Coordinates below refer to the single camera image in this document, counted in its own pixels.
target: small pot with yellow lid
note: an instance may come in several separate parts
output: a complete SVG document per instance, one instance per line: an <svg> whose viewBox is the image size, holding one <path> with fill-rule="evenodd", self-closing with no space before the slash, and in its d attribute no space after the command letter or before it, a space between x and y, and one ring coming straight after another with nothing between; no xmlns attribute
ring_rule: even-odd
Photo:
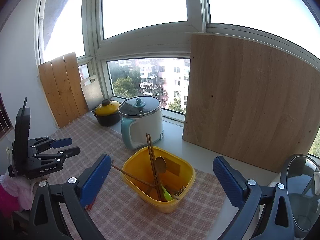
<svg viewBox="0 0 320 240"><path fill-rule="evenodd" d="M110 126L120 121L119 102L105 99L97 106L93 114L102 126Z"/></svg>

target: plaid tablecloth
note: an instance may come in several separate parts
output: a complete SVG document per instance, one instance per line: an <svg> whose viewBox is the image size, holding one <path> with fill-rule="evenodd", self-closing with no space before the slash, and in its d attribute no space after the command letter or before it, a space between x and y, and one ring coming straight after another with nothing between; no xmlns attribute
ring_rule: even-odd
<svg viewBox="0 0 320 240"><path fill-rule="evenodd" d="M66 159L63 170L52 173L50 184L65 183L78 177L107 153L114 164L122 167L134 153L122 142L121 135L100 126L90 116L83 116L54 133L52 138L71 137L79 146L78 156ZM212 227L225 199L217 178L196 170L196 180L178 208L163 214L145 203L111 168L89 215L106 239L204 239ZM61 209L74 239L81 239L65 204Z"/></svg>

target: yellow pot lid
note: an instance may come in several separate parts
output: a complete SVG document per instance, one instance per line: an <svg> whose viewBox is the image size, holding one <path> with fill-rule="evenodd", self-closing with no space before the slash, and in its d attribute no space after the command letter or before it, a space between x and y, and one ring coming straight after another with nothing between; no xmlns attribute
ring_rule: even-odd
<svg viewBox="0 0 320 240"><path fill-rule="evenodd" d="M120 103L117 101L110 101L109 99L105 99L102 101L102 104L97 106L94 113L98 116L105 116L114 114L118 111Z"/></svg>

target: white cutting board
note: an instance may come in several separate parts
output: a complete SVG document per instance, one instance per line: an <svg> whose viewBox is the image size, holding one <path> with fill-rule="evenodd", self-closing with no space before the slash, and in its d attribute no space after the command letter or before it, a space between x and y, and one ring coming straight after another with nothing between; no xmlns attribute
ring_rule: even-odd
<svg viewBox="0 0 320 240"><path fill-rule="evenodd" d="M92 110L101 104L104 98L96 75L81 80L80 85L89 110Z"/></svg>

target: black lid knob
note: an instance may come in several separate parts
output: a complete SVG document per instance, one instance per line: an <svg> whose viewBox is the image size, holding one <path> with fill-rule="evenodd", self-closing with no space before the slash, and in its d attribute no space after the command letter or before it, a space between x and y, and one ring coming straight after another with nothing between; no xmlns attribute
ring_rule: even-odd
<svg viewBox="0 0 320 240"><path fill-rule="evenodd" d="M103 106L107 106L107 105L109 105L110 103L111 103L111 101L110 101L109 99L105 99L105 100L102 101L102 105L103 105Z"/></svg>

